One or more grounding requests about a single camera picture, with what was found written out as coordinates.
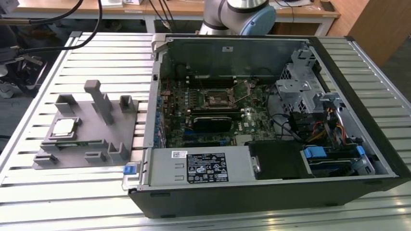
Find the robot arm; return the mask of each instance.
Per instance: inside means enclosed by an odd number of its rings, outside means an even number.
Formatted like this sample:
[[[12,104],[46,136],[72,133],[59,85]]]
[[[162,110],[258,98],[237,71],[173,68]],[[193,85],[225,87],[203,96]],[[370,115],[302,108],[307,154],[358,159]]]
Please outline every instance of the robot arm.
[[[267,35],[275,22],[269,0],[206,0],[202,35]]]

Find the white label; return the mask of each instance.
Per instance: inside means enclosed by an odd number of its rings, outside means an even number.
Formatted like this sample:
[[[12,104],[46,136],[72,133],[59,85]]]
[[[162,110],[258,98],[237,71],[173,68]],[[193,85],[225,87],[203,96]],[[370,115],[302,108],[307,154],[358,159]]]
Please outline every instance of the white label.
[[[125,11],[125,13],[143,13],[143,11]]]
[[[187,151],[173,151],[171,157],[173,158],[186,158],[187,157]]]
[[[223,47],[223,52],[233,52],[234,51],[234,47]]]

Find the sticker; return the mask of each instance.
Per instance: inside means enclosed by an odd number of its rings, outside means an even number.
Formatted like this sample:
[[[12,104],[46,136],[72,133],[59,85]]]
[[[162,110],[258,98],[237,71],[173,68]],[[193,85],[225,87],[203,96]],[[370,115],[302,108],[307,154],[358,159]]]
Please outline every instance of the sticker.
[[[125,13],[143,13],[143,11],[125,11]]]
[[[233,52],[234,51],[234,47],[223,47],[223,52]]]
[[[186,158],[186,156],[187,156],[187,151],[173,151],[171,152],[173,158]]]
[[[229,181],[226,153],[187,154],[187,182],[215,183]]]

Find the yellow wire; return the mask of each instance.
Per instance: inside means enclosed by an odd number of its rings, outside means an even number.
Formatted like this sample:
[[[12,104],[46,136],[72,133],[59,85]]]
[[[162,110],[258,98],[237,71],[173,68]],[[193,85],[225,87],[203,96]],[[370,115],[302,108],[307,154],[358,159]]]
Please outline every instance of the yellow wire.
[[[321,138],[325,134],[326,134],[326,130],[322,131],[309,142],[317,140],[317,139]]]

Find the power supply label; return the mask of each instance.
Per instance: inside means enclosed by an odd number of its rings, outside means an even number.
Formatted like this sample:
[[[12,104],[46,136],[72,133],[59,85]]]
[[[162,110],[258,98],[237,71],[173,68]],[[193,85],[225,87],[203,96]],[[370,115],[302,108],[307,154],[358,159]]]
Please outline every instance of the power supply label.
[[[187,182],[190,184],[227,181],[226,153],[187,154]]]

